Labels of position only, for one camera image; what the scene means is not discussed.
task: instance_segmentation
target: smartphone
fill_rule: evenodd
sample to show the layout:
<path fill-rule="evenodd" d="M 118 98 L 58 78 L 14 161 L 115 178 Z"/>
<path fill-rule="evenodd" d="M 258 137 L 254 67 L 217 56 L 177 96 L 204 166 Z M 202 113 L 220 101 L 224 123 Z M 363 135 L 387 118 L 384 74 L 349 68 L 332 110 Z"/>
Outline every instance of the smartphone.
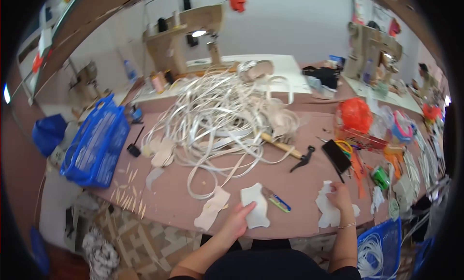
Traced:
<path fill-rule="evenodd" d="M 341 175 L 351 166 L 351 161 L 338 147 L 333 140 L 329 140 L 326 144 L 322 145 L 325 155 L 332 162 L 337 172 Z"/>

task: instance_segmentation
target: scissors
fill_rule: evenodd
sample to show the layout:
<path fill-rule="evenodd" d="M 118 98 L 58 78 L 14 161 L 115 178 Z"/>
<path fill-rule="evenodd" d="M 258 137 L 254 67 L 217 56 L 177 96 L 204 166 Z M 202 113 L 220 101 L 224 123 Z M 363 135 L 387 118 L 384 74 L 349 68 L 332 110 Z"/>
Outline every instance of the scissors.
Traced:
<path fill-rule="evenodd" d="M 319 140 L 321 140 L 322 142 L 328 142 L 328 140 L 325 140 L 324 138 L 321 138 L 319 136 L 316 136 L 316 138 L 318 138 Z M 353 148 L 351 147 L 350 144 L 348 144 L 348 142 L 346 141 L 343 141 L 343 140 L 334 140 L 334 142 L 337 144 L 337 146 L 341 149 L 341 151 L 343 151 L 343 153 L 345 153 L 345 155 L 348 157 L 348 159 L 351 159 L 351 153 L 353 153 Z"/>

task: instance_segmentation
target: plastic water bottle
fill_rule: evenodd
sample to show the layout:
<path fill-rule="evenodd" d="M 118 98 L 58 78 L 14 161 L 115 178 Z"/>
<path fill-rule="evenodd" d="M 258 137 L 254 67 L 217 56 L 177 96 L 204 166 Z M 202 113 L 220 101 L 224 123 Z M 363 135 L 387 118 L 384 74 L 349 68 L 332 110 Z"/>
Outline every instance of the plastic water bottle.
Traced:
<path fill-rule="evenodd" d="M 372 59 L 368 60 L 366 67 L 364 68 L 364 74 L 362 75 L 363 81 L 369 85 L 372 75 Z"/>
<path fill-rule="evenodd" d="M 126 71 L 127 79 L 131 84 L 135 83 L 137 80 L 137 72 L 132 67 L 132 64 L 129 60 L 124 60 L 124 69 Z"/>

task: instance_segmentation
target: industrial sewing machine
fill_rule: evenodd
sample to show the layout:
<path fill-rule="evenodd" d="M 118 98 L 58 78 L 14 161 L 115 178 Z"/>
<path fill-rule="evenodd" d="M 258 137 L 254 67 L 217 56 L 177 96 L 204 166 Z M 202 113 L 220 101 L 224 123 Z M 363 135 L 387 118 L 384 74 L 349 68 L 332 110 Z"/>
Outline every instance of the industrial sewing machine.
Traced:
<path fill-rule="evenodd" d="M 366 25 L 349 22 L 348 32 L 352 49 L 343 74 L 354 80 L 362 80 L 366 64 L 371 59 L 375 68 L 380 63 L 385 66 L 386 74 L 382 82 L 388 85 L 392 74 L 398 72 L 395 64 L 401 59 L 403 47 L 394 37 Z M 375 77 L 375 71 L 376 69 L 372 70 L 371 78 Z"/>
<path fill-rule="evenodd" d="M 148 52 L 153 58 L 158 71 L 171 70 L 173 76 L 185 75 L 201 71 L 226 69 L 234 62 L 223 63 L 219 54 L 217 37 L 223 19 L 222 4 L 193 8 L 179 13 L 176 25 L 175 15 L 167 18 L 165 22 L 168 30 L 151 34 L 148 30 L 143 32 L 143 41 L 147 45 Z M 195 64 L 187 66 L 183 55 L 185 35 L 207 35 L 212 41 L 207 44 L 211 63 Z"/>

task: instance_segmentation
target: black clothing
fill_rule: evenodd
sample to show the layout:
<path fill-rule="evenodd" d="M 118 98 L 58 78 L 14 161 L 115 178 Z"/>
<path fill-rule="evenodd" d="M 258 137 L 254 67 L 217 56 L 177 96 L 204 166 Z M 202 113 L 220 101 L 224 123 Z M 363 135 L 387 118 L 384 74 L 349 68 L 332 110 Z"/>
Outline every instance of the black clothing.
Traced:
<path fill-rule="evenodd" d="M 203 235 L 201 245 L 211 236 Z M 204 280 L 227 279 L 308 279 L 308 280 L 360 280 L 358 270 L 347 266 L 327 273 L 306 254 L 292 250 L 288 239 L 254 240 L 252 248 L 242 251 L 238 241 L 206 271 Z M 177 276 L 170 280 L 194 280 Z"/>

